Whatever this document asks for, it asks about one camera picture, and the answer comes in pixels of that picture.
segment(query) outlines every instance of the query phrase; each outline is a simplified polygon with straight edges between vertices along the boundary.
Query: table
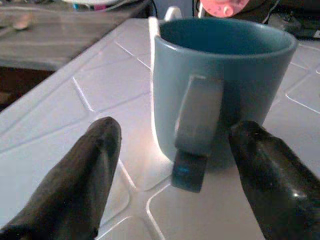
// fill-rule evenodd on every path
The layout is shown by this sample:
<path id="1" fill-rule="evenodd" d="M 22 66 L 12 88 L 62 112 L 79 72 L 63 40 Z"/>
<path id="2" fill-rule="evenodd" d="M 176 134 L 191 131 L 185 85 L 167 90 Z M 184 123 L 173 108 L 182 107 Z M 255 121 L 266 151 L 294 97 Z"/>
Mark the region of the table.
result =
<path id="1" fill-rule="evenodd" d="M 141 0 L 107 12 L 77 12 L 62 1 L 7 3 L 0 7 L 0 26 L 25 13 L 33 18 L 27 29 L 0 37 L 0 66 L 56 71 L 125 20 L 142 16 L 150 4 Z"/>
<path id="2" fill-rule="evenodd" d="M 320 42 L 301 41 L 264 127 L 320 177 Z M 262 240 L 232 159 L 209 161 L 200 193 L 170 185 L 151 128 L 148 22 L 129 19 L 0 114 L 0 226 L 96 119 L 122 146 L 100 240 Z"/>

